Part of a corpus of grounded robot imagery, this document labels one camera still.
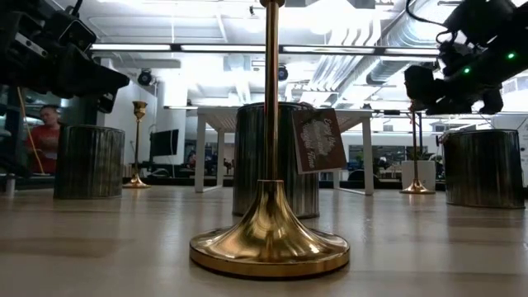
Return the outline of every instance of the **ceiling light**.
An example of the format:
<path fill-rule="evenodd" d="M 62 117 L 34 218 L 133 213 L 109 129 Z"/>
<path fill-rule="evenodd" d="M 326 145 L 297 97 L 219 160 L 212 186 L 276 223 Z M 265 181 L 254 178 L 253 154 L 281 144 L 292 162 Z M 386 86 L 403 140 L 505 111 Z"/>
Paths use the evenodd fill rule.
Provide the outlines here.
<path fill-rule="evenodd" d="M 120 3 L 141 3 L 144 2 L 144 0 L 97 0 L 98 2 L 120 2 Z"/>
<path fill-rule="evenodd" d="M 105 50 L 105 51 L 171 51 L 170 45 L 152 45 L 152 44 L 94 44 L 91 50 Z"/>
<path fill-rule="evenodd" d="M 182 45 L 181 51 L 188 53 L 264 53 L 265 45 Z"/>
<path fill-rule="evenodd" d="M 407 55 L 407 56 L 418 56 L 427 55 L 436 57 L 440 53 L 438 49 L 424 49 L 424 48 L 389 48 L 385 49 L 385 54 L 388 55 Z"/>
<path fill-rule="evenodd" d="M 253 60 L 251 61 L 251 67 L 265 67 L 266 60 Z"/>
<path fill-rule="evenodd" d="M 195 110 L 198 109 L 197 106 L 164 106 L 164 109 L 173 109 L 173 110 Z"/>
<path fill-rule="evenodd" d="M 407 61 L 407 62 L 436 62 L 434 57 L 395 57 L 382 56 L 379 57 L 382 61 Z"/>
<path fill-rule="evenodd" d="M 374 48 L 351 46 L 291 46 L 282 47 L 285 54 L 373 54 Z"/>

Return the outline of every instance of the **ribbed metal stool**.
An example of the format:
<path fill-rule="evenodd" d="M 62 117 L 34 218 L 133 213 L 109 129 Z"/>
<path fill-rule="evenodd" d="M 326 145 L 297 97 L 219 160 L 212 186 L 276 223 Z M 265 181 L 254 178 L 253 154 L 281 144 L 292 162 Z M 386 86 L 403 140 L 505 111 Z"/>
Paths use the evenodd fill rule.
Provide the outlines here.
<path fill-rule="evenodd" d="M 447 203 L 524 209 L 519 134 L 516 130 L 476 130 L 444 140 Z"/>
<path fill-rule="evenodd" d="M 62 128 L 54 198 L 120 197 L 124 150 L 122 130 L 93 125 Z"/>
<path fill-rule="evenodd" d="M 300 219 L 319 216 L 318 174 L 297 174 L 292 111 L 311 108 L 279 102 L 279 178 L 284 181 L 286 199 Z M 233 214 L 243 215 L 257 193 L 257 181 L 264 178 L 264 104 L 240 107 L 235 135 Z"/>

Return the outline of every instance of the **camera rig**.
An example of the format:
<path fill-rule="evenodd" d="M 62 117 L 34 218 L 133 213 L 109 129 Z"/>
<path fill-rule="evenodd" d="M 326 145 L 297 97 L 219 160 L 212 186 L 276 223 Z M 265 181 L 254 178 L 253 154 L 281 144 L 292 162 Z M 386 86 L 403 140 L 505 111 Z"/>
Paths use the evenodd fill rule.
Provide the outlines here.
<path fill-rule="evenodd" d="M 439 42 L 436 64 L 412 65 L 405 70 L 411 109 L 427 115 L 471 113 L 482 100 L 480 113 L 502 110 L 502 82 L 528 68 L 528 2 L 516 7 L 510 0 L 464 0 L 443 24 L 408 15 L 417 20 L 444 26 L 451 39 Z M 455 39 L 461 32 L 463 44 Z M 443 66 L 443 79 L 433 73 Z"/>
<path fill-rule="evenodd" d="M 97 37 L 79 20 L 82 3 L 57 11 L 45 0 L 0 1 L 0 84 L 93 97 L 99 111 L 110 113 L 130 80 L 92 59 Z"/>

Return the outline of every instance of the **brass stanchion base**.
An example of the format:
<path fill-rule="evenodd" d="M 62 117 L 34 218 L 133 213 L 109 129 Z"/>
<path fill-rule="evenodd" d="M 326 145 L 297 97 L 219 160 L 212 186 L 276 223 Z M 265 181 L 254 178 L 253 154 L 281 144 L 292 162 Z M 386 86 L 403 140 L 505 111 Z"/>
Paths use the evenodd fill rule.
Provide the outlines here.
<path fill-rule="evenodd" d="M 190 245 L 197 264 L 242 277 L 314 276 L 350 259 L 345 239 L 308 229 L 295 218 L 282 181 L 258 181 L 257 198 L 238 224 L 199 234 Z"/>
<path fill-rule="evenodd" d="M 423 186 L 422 182 L 419 179 L 413 179 L 412 185 L 409 186 L 407 189 L 403 189 L 400 191 L 402 194 L 435 194 L 434 191 L 428 190 L 426 187 Z"/>
<path fill-rule="evenodd" d="M 139 178 L 139 174 L 135 173 L 132 176 L 132 180 L 130 180 L 129 183 L 123 185 L 123 188 L 125 189 L 147 189 L 150 188 L 150 185 L 147 185 L 146 183 L 141 181 L 141 178 Z"/>

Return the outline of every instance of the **gold candlestick stand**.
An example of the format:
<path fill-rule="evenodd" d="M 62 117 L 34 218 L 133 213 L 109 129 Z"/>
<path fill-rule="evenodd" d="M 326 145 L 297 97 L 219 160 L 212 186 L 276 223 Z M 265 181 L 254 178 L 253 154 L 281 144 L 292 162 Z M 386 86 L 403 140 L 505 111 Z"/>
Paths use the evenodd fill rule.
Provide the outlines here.
<path fill-rule="evenodd" d="M 144 189 L 150 188 L 150 185 L 145 184 L 139 178 L 139 167 L 138 167 L 138 151 L 139 151 L 139 123 L 141 123 L 141 118 L 145 115 L 145 107 L 147 103 L 143 101 L 133 101 L 134 104 L 134 115 L 136 122 L 136 131 L 135 131 L 135 152 L 134 152 L 134 174 L 132 175 L 132 180 L 126 185 L 123 185 L 126 189 Z"/>
<path fill-rule="evenodd" d="M 285 198 L 277 175 L 278 13 L 285 0 L 261 0 L 266 7 L 266 180 L 258 181 L 256 197 L 242 220 L 191 240 L 190 257 L 197 264 L 231 276 L 289 278 L 313 276 L 345 266 L 346 240 L 304 227 Z"/>
<path fill-rule="evenodd" d="M 435 194 L 434 191 L 428 190 L 418 178 L 418 160 L 416 145 L 416 112 L 412 111 L 412 149 L 414 150 L 414 179 L 411 186 L 400 191 L 402 194 Z"/>

